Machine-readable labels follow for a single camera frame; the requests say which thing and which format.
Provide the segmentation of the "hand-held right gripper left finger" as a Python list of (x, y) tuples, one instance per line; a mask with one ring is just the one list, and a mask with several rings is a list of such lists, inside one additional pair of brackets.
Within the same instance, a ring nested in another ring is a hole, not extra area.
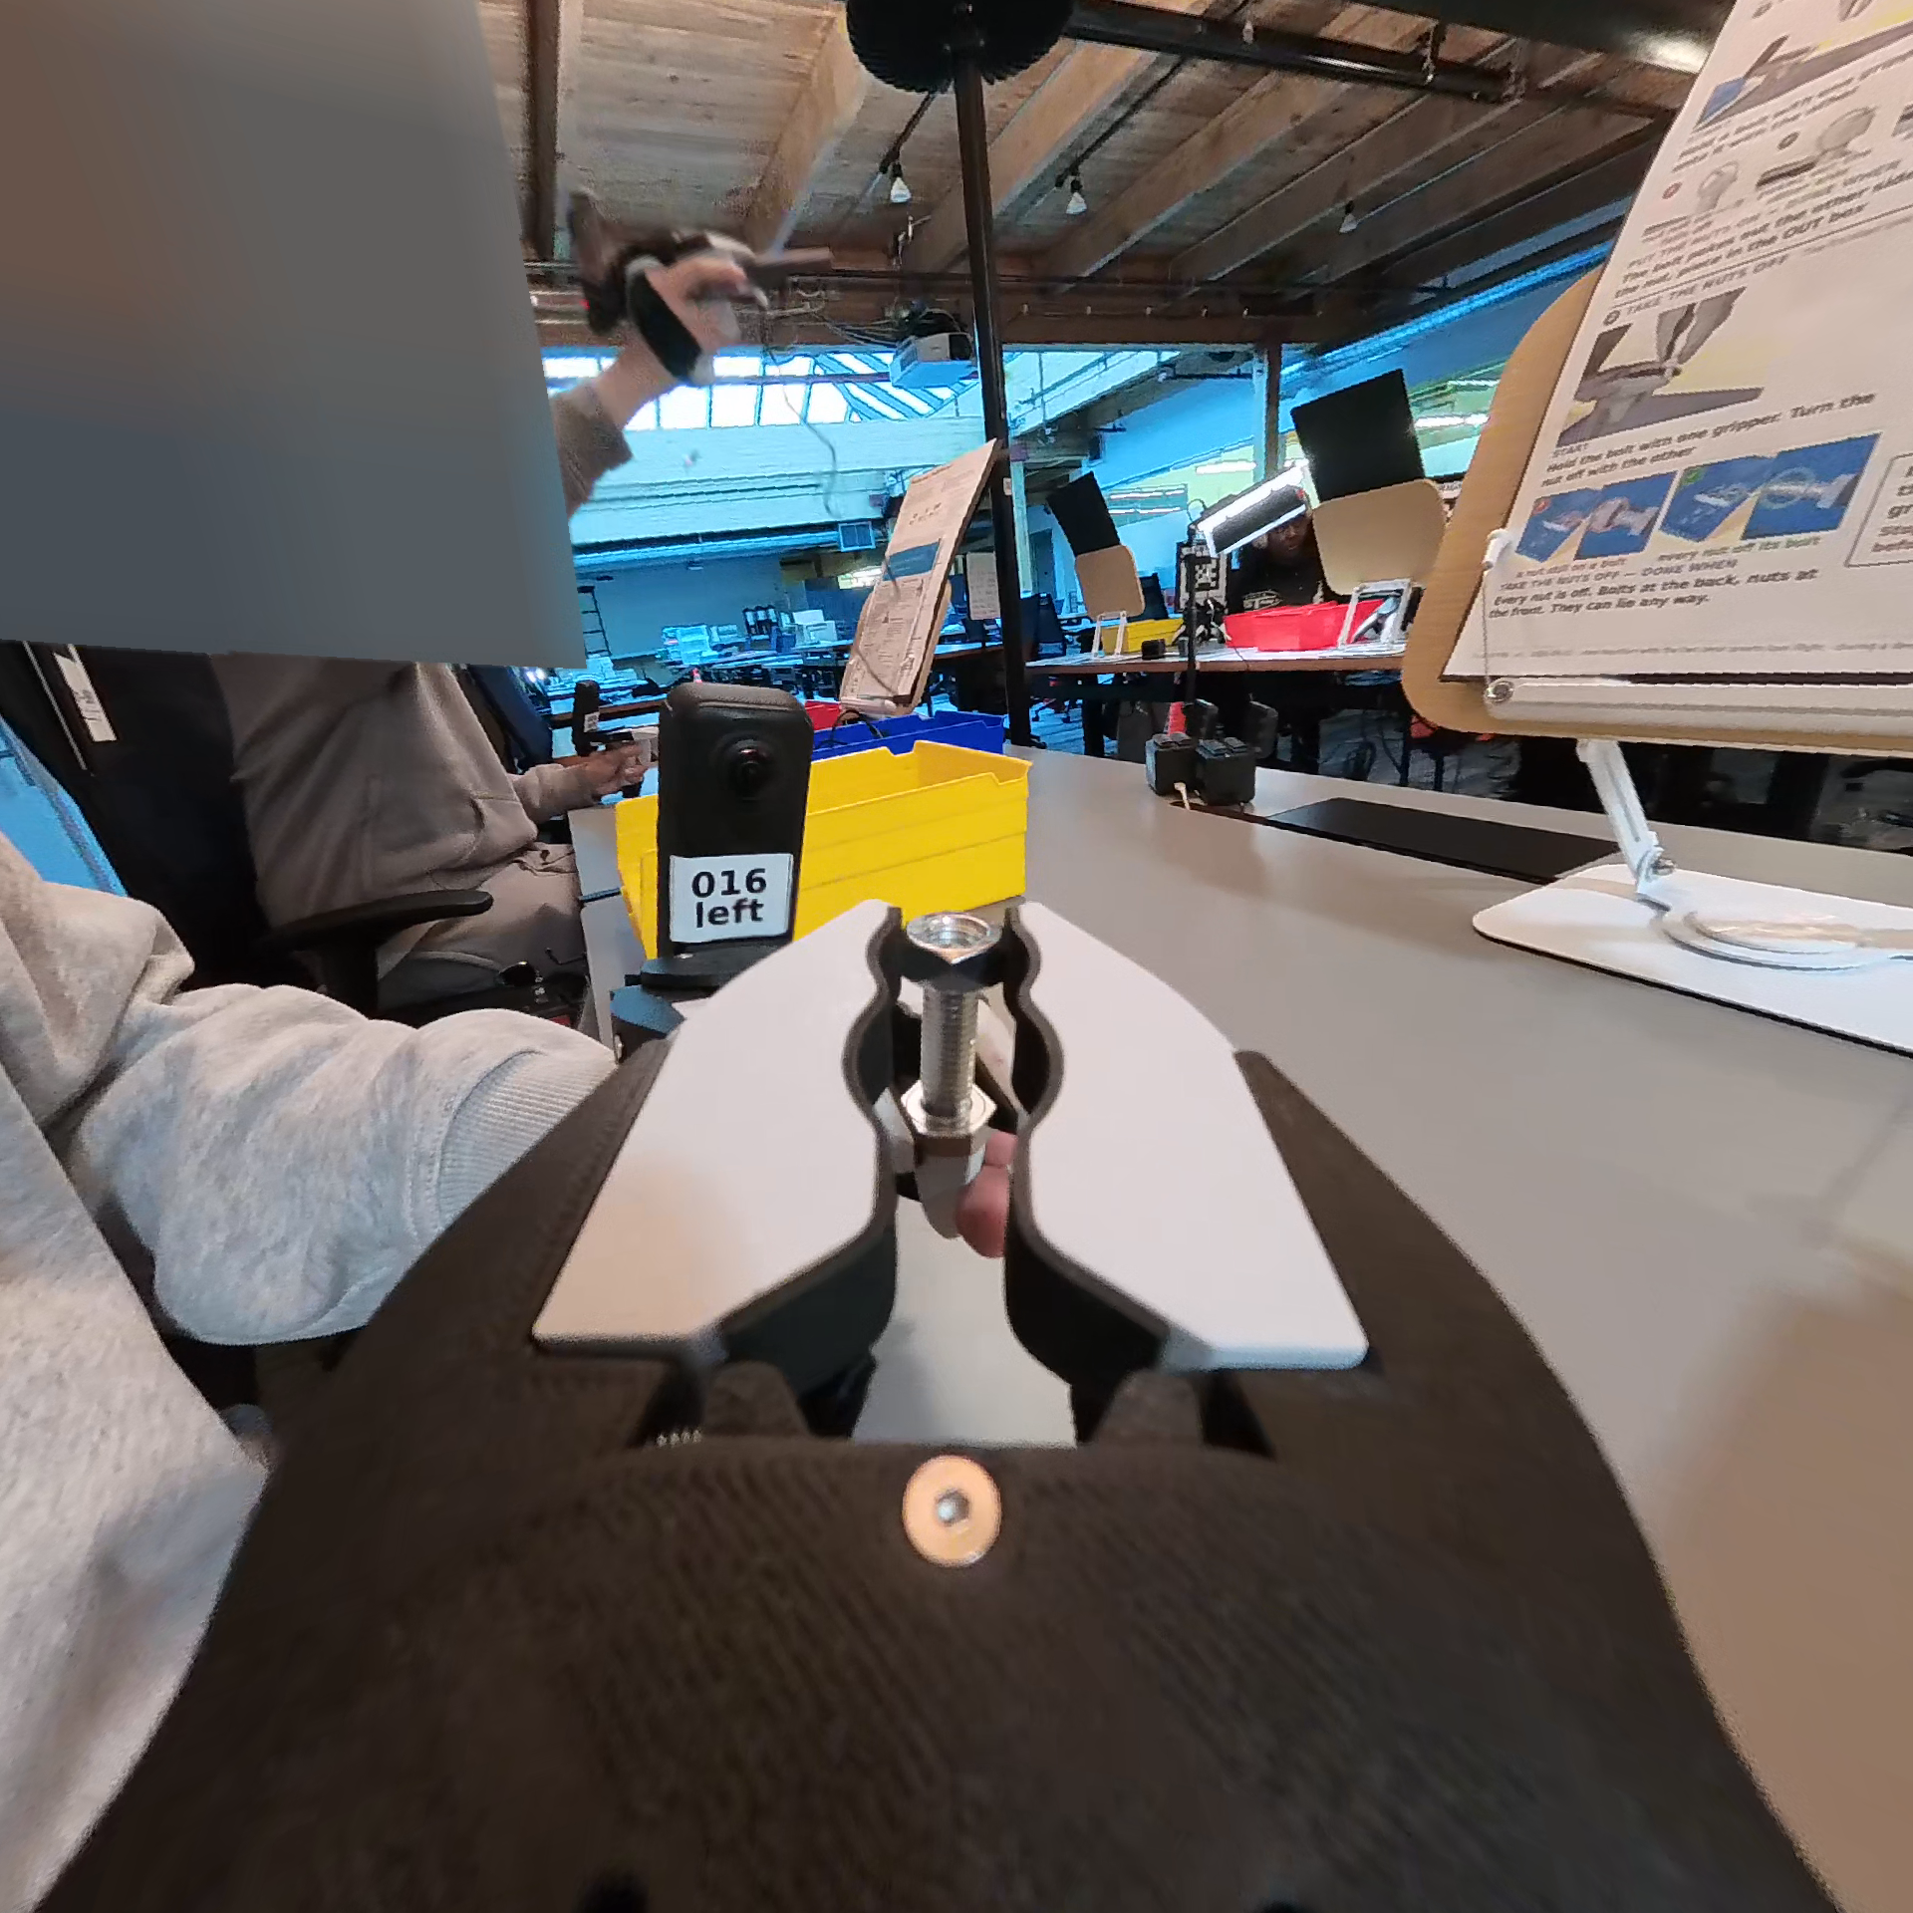
[(744, 971), (657, 1059), (534, 1321), (539, 1350), (692, 1375), (776, 1368), (816, 1394), (896, 1302), (896, 907), (860, 904)]

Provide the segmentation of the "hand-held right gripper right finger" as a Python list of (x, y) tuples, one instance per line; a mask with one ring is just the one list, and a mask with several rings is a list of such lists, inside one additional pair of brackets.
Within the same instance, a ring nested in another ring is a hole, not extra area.
[(1087, 1439), (1137, 1375), (1338, 1375), (1371, 1341), (1253, 1055), (1039, 904), (1005, 929), (1021, 1109), (1005, 1303)]

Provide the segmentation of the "silver hex bolt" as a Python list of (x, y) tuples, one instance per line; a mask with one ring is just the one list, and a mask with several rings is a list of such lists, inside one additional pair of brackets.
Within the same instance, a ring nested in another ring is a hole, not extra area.
[(992, 1127), (998, 1102), (980, 1080), (978, 1036), (990, 987), (971, 979), (932, 979), (921, 1000), (919, 1075), (899, 1109), (919, 1155), (974, 1155)]

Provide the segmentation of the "silver hex nut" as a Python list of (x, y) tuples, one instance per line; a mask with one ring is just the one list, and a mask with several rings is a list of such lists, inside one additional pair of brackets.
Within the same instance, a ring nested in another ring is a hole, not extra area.
[(1003, 977), (1003, 927), (973, 912), (930, 912), (903, 925), (899, 975), (924, 989), (983, 993)]

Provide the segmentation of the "grey desk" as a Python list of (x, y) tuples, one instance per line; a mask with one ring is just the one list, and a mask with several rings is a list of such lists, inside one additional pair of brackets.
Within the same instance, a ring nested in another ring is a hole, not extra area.
[(1496, 952), (1506, 882), (1032, 773), (1035, 900), (1278, 1066), (1367, 1371), (1221, 1400), (1192, 1639), (1271, 1724), (1098, 1739), (1035, 1678), (1008, 1801), (848, 1753), (643, 1910), (1910, 1910), (1910, 1064)]

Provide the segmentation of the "black desk mat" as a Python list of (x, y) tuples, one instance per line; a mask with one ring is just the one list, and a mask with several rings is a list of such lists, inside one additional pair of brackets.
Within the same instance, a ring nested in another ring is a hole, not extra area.
[(1260, 818), (1258, 823), (1529, 886), (1549, 884), (1615, 857), (1612, 845), (1590, 836), (1355, 798), (1322, 800)]

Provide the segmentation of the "person's left hand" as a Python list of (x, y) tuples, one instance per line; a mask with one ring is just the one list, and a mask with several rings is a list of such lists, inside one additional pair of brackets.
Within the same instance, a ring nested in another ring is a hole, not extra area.
[(953, 1211), (955, 1232), (976, 1257), (1001, 1260), (1007, 1253), (1015, 1162), (1017, 1137), (989, 1128), (980, 1168)]

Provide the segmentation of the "blue plastic bin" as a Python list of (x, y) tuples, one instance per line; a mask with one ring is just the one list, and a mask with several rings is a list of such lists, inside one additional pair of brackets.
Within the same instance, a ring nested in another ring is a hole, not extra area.
[(844, 713), (833, 732), (816, 732), (814, 763), (855, 754), (905, 755), (919, 745), (951, 747), (971, 754), (1001, 754), (1007, 743), (1007, 722), (1001, 716), (958, 711), (930, 714), (867, 716)]

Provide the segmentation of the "cardboard sign board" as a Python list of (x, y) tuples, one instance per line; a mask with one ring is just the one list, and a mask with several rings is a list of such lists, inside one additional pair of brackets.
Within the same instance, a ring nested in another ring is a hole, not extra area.
[(994, 465), (998, 441), (987, 438), (907, 484), (841, 681), (841, 704), (851, 713), (908, 714), (924, 698), (953, 565)]

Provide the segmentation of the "black pole with round disc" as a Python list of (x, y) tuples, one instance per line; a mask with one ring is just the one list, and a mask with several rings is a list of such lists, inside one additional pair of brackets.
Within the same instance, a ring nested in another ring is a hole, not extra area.
[(846, 27), (860, 68), (878, 83), (924, 99), (951, 95), (958, 131), (964, 240), (971, 258), (973, 338), (992, 447), (987, 504), (998, 577), (998, 659), (1008, 741), (1033, 743), (1021, 618), (1017, 509), (998, 281), (994, 177), (985, 127), (985, 86), (1040, 61), (1064, 36), (1069, 2), (848, 2)]

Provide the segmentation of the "tan and white document stand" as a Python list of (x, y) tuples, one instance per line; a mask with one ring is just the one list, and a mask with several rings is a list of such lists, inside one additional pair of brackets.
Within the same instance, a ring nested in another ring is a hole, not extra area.
[(1405, 666), (1408, 702), (1442, 732), (1570, 741), (1613, 839), (1606, 863), (1481, 911), (1487, 943), (1701, 998), (1802, 1030), (1911, 1053), (1910, 907), (1715, 875), (1676, 863), (1638, 798), (1626, 743), (1751, 747), (1777, 754), (1910, 745), (1910, 713), (1861, 714), (1860, 688), (1829, 713), (1720, 704), (1806, 686), (1510, 677), (1487, 663), (1485, 586), (1517, 543), (1515, 502), (1594, 304), (1576, 281), (1503, 374), (1488, 424), (1421, 589)]
[(1399, 650), (1449, 532), (1437, 482), (1415, 479), (1324, 500), (1312, 515), (1328, 589), (1346, 600), (1337, 654)]
[(1078, 554), (1074, 577), (1083, 613), (1090, 620), (1089, 650), (1110, 659), (1124, 656), (1131, 627), (1142, 622), (1146, 611), (1140, 575), (1128, 547), (1115, 541)]

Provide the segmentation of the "black stand with checkered marker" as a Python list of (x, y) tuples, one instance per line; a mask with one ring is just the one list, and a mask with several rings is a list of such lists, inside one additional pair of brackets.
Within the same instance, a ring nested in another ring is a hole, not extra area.
[(1222, 561), (1205, 538), (1190, 538), (1180, 547), (1180, 606), (1181, 606), (1181, 734), (1210, 741), (1217, 732), (1215, 707), (1199, 695), (1199, 657), (1203, 650), (1226, 647), (1226, 593)]

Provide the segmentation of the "black office chair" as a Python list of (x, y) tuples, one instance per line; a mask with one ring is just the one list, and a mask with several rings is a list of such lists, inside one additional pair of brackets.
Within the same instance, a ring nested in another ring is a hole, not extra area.
[(473, 888), (391, 889), (271, 927), (209, 657), (5, 641), (4, 723), (29, 768), (48, 773), (54, 798), (75, 805), (111, 875), (170, 921), (202, 986), (300, 986), (409, 1027), (464, 1009), (580, 1025), (584, 984), (541, 959), (484, 964), (460, 993), (384, 1004), (380, 948), (409, 930), (482, 921), (493, 900)]

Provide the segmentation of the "white bar lamp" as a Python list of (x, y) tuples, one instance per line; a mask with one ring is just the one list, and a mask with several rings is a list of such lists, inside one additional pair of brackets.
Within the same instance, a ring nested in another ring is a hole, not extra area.
[(1269, 532), (1306, 520), (1312, 513), (1306, 481), (1308, 465), (1283, 465), (1251, 490), (1237, 493), (1192, 520), (1190, 540), (1212, 557), (1224, 559)]

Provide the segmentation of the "printed instruction sheet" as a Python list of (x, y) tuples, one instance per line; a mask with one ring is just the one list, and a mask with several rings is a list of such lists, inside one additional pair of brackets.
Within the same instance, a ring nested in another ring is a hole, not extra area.
[(1910, 677), (1911, 6), (1735, 4), (1449, 673)]

